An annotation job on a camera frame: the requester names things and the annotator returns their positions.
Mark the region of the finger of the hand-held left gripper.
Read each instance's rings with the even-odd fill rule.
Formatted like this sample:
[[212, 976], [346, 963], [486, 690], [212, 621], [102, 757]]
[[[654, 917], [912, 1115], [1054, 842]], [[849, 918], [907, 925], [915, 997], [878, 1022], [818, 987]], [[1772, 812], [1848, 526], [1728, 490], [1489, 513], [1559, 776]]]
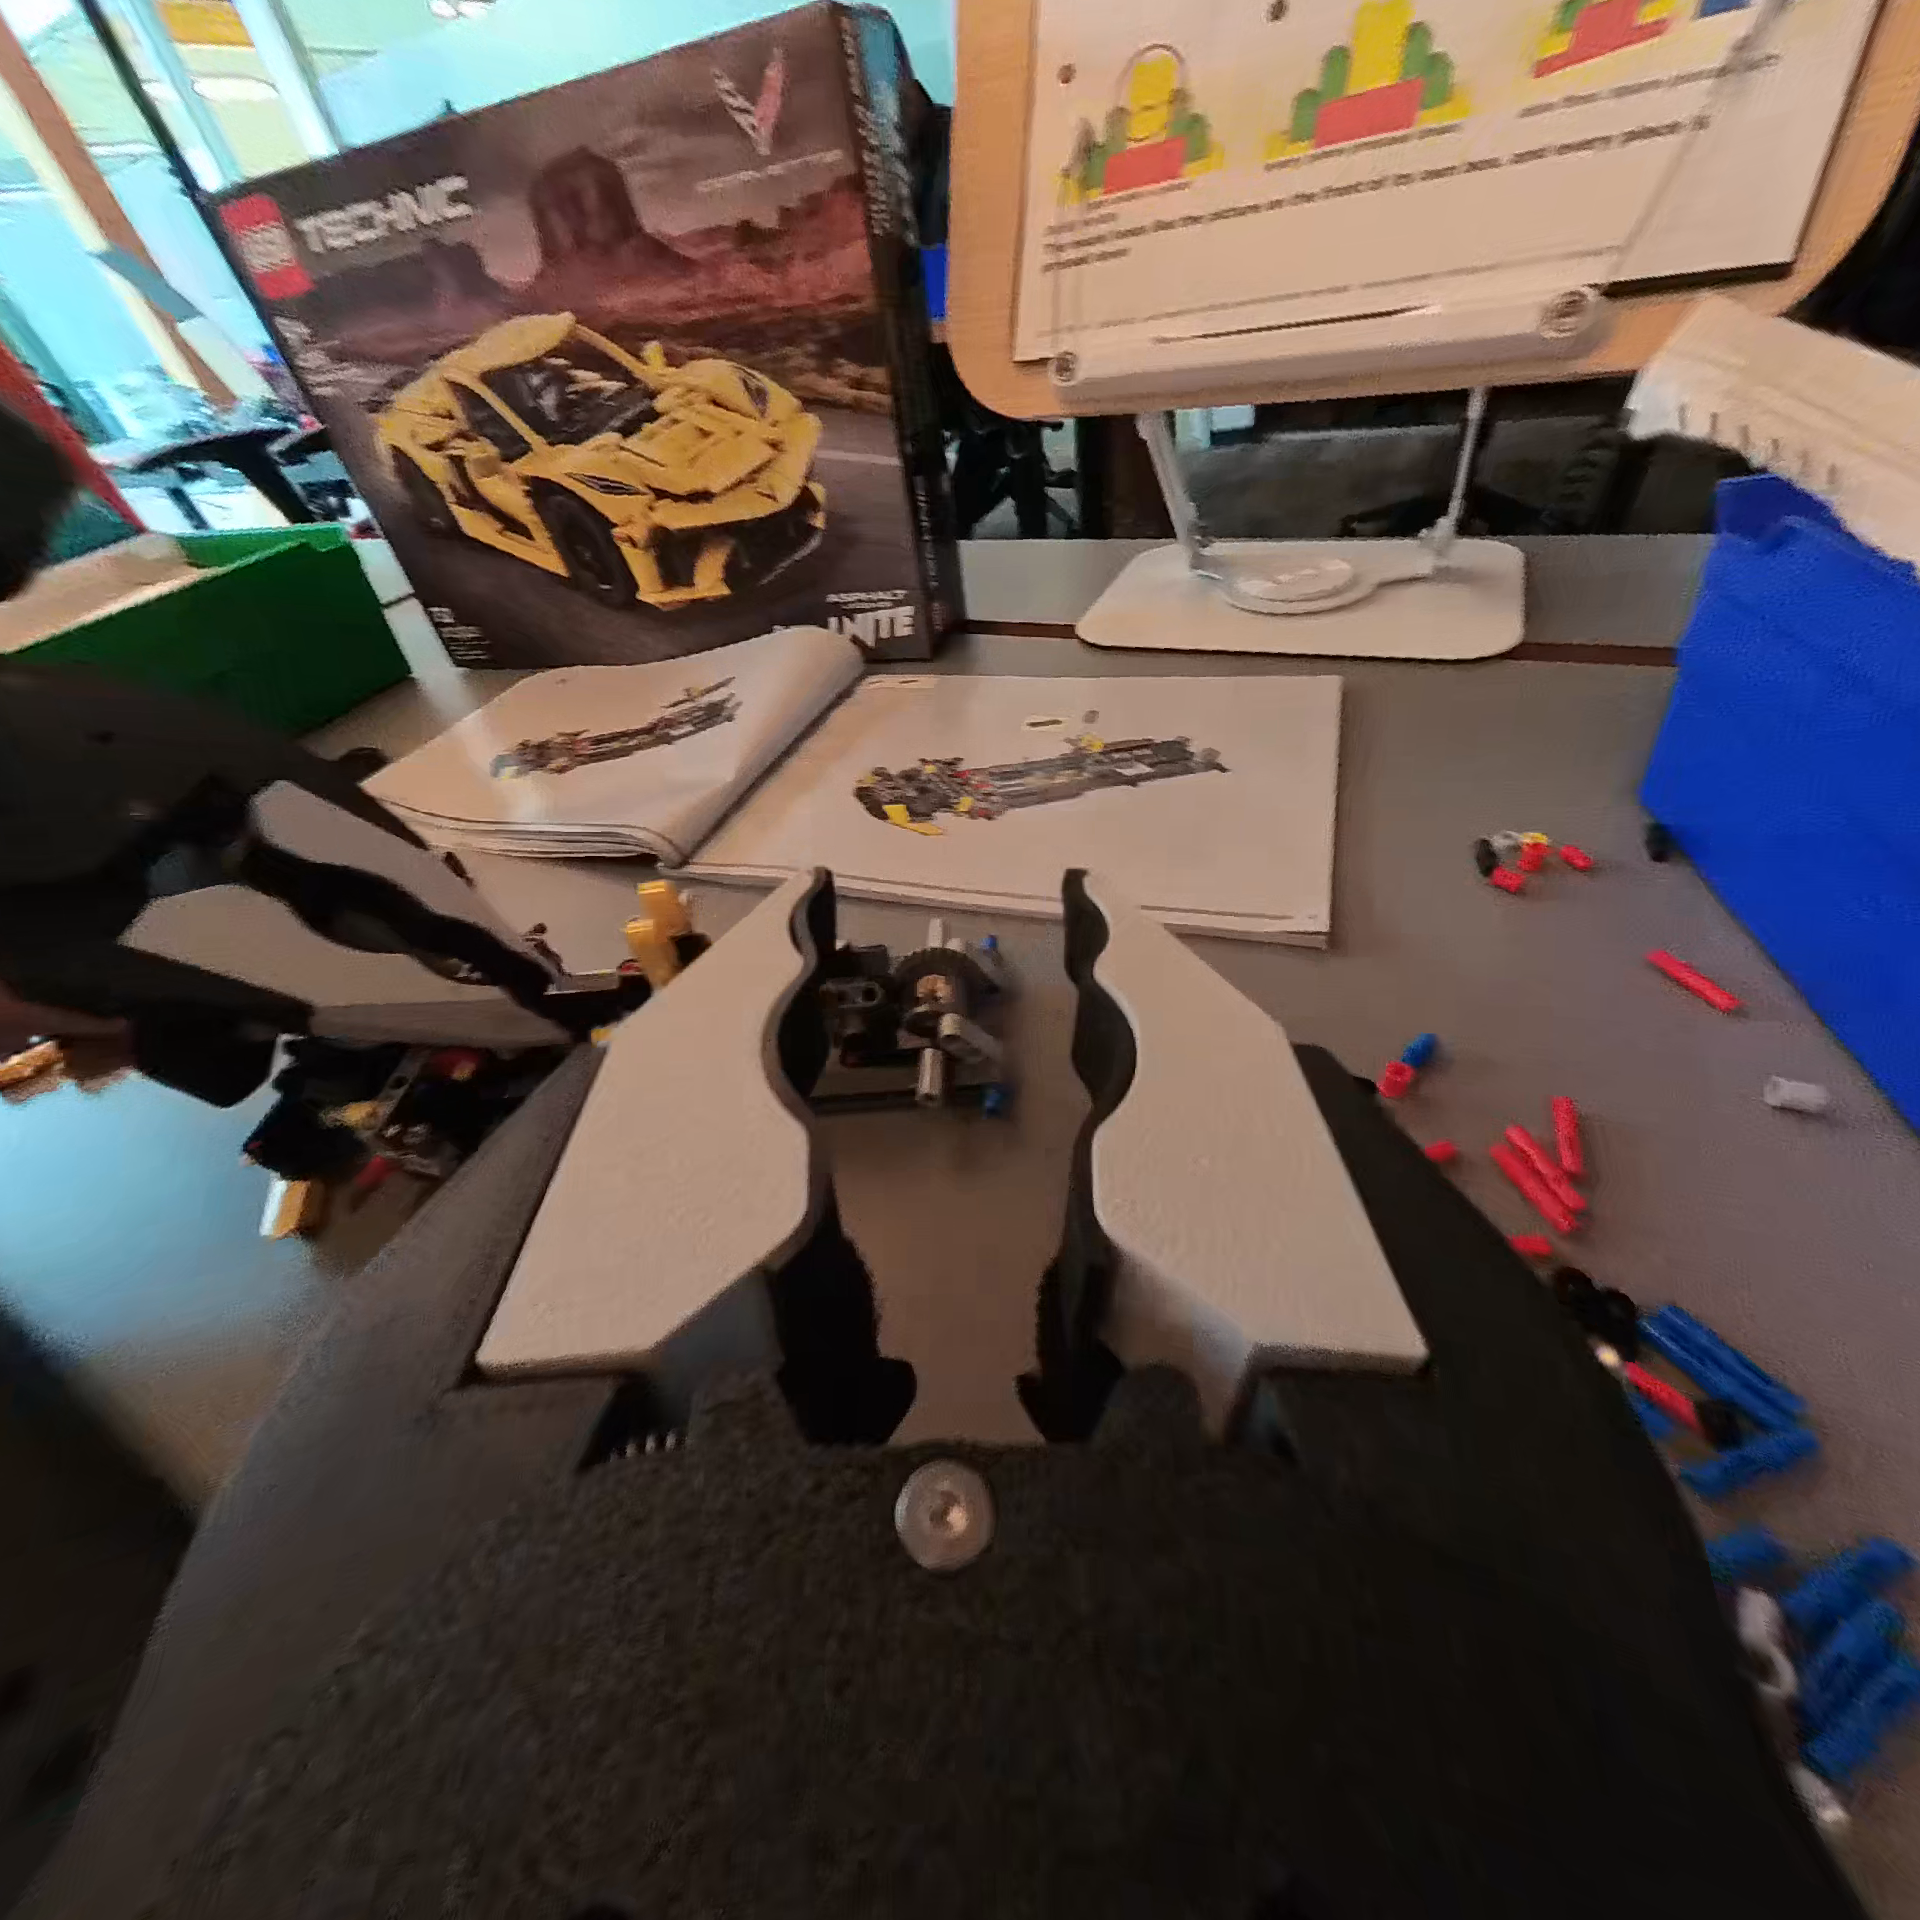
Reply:
[[481, 980], [475, 963], [457, 976], [456, 963], [400, 950], [399, 936], [377, 936], [376, 949], [337, 945], [291, 906], [246, 885], [148, 904], [122, 933], [122, 947], [297, 1001], [318, 1041], [535, 1049], [602, 1038], [594, 1011], [571, 1025], [527, 1011]]
[[561, 984], [462, 869], [383, 809], [355, 812], [288, 781], [263, 786], [247, 805], [246, 883], [355, 954], [408, 958], [516, 1001]]

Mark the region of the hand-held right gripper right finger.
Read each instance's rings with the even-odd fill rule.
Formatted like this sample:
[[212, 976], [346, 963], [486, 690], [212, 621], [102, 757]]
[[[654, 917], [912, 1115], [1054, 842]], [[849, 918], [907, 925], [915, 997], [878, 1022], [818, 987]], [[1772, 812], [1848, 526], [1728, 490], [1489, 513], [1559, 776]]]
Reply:
[[1019, 1384], [1040, 1435], [1089, 1441], [1144, 1369], [1214, 1435], [1273, 1371], [1417, 1377], [1430, 1342], [1282, 1025], [1094, 870], [1063, 877], [1063, 963], [1089, 1114]]

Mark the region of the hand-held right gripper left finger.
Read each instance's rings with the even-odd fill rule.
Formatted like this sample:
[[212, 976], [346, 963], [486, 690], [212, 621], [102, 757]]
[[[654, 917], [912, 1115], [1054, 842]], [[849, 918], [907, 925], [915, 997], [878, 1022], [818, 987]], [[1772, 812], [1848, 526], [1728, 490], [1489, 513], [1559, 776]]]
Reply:
[[619, 1025], [483, 1332], [490, 1384], [615, 1377], [683, 1425], [769, 1377], [804, 1437], [882, 1445], [918, 1397], [880, 1350], [810, 1092], [827, 1058], [826, 869], [782, 883]]

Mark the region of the lego car chassis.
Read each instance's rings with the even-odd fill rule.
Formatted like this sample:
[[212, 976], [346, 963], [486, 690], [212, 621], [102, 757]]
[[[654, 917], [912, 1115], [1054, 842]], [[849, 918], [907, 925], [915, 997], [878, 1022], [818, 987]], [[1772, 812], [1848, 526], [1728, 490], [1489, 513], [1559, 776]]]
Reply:
[[[954, 937], [940, 918], [918, 949], [833, 940], [807, 987], [824, 1062], [807, 1100], [824, 1110], [1012, 1101], [998, 1032], [1016, 986], [994, 936]], [[554, 1048], [346, 1048], [291, 1041], [273, 1105], [242, 1145], [271, 1179], [266, 1238], [316, 1237], [400, 1179], [443, 1184], [559, 1067]]]

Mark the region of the lego instruction booklet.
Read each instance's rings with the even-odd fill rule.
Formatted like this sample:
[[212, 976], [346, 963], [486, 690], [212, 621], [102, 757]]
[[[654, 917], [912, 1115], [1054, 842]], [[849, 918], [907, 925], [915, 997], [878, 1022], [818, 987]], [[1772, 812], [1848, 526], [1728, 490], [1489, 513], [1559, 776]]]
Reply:
[[377, 771], [443, 851], [831, 869], [846, 897], [1057, 918], [1071, 869], [1169, 928], [1326, 949], [1337, 676], [882, 675], [826, 629], [519, 680]]

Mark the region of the lego set box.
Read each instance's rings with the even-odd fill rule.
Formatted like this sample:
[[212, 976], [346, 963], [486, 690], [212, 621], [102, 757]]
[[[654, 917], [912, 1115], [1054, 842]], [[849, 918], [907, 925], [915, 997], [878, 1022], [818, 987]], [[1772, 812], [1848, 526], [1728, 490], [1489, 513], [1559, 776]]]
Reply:
[[928, 113], [882, 6], [804, 5], [212, 202], [448, 661], [942, 649]]

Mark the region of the green plastic bin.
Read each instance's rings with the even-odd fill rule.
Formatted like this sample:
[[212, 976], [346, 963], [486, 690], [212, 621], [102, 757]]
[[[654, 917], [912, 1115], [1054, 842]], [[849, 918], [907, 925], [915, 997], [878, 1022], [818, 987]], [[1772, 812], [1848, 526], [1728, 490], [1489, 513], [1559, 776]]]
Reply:
[[334, 523], [138, 534], [50, 564], [2, 605], [2, 661], [186, 692], [288, 736], [411, 676]]

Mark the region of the pile of red blue pins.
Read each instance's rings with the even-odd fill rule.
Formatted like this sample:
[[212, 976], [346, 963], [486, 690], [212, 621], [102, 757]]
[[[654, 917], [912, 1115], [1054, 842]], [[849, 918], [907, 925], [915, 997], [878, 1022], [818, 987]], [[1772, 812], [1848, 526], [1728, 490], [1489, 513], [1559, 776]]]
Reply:
[[[1690, 1309], [1642, 1307], [1566, 1260], [1593, 1218], [1583, 1110], [1551, 1101], [1547, 1129], [1512, 1122], [1489, 1161], [1538, 1222], [1510, 1246], [1546, 1282], [1617, 1380], [1657, 1457], [1698, 1507], [1721, 1507], [1818, 1462], [1820, 1435], [1791, 1386]], [[1846, 1835], [1846, 1793], [1915, 1731], [1915, 1553], [1881, 1533], [1804, 1558], [1767, 1524], [1712, 1532], [1710, 1578], [1735, 1629], [1787, 1779], [1830, 1835]]]

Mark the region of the small red black pin cluster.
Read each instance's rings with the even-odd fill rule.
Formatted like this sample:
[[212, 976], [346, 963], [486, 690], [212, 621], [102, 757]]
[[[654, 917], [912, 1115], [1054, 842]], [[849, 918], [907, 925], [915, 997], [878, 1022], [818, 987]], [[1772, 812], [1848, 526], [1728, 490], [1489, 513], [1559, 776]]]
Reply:
[[1478, 877], [1502, 897], [1522, 897], [1551, 874], [1591, 876], [1598, 870], [1593, 852], [1564, 844], [1547, 833], [1494, 833], [1473, 842]]

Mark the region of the white document stand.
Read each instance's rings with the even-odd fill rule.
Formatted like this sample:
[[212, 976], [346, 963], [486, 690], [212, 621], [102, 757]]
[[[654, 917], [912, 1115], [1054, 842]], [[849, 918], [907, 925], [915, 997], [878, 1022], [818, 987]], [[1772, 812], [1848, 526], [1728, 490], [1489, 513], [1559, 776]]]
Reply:
[[1156, 656], [1462, 666], [1512, 653], [1528, 625], [1524, 558], [1462, 530], [1489, 400], [1471, 392], [1444, 508], [1408, 537], [1214, 539], [1185, 480], [1174, 413], [1138, 417], [1174, 541], [1127, 562], [1078, 619], [1078, 638]]

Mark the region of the blue plastic bin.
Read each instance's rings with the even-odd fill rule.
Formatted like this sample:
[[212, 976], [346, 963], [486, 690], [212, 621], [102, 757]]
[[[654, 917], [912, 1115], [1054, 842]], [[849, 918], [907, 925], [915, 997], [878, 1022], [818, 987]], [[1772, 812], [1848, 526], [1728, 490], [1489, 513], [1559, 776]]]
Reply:
[[1915, 1124], [1915, 566], [1778, 476], [1721, 483], [1640, 798]]

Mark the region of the wooden document board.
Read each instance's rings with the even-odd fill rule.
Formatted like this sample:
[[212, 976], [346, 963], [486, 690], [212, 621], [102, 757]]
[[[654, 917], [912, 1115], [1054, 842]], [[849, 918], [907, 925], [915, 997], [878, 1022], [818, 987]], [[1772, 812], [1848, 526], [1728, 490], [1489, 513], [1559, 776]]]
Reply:
[[[1138, 374], [1116, 398], [1057, 393], [1040, 361], [1016, 356], [1018, 282], [1024, 245], [1024, 148], [1032, 89], [1040, 74], [1040, 5], [954, 9], [956, 98], [951, 117], [951, 213], [945, 338], [968, 392], [1012, 419], [1138, 417], [1222, 402], [1351, 400], [1473, 388], [1564, 386], [1627, 378], [1667, 345], [1700, 288], [1662, 282], [1617, 301], [1612, 329], [1577, 356], [1464, 348], [1449, 361], [1390, 356], [1347, 374], [1271, 373]], [[1793, 272], [1718, 282], [1735, 304], [1784, 317], [1881, 264], [1894, 211], [1915, 188], [1918, 5], [1880, 9], [1864, 48], [1832, 158], [1809, 211]]]

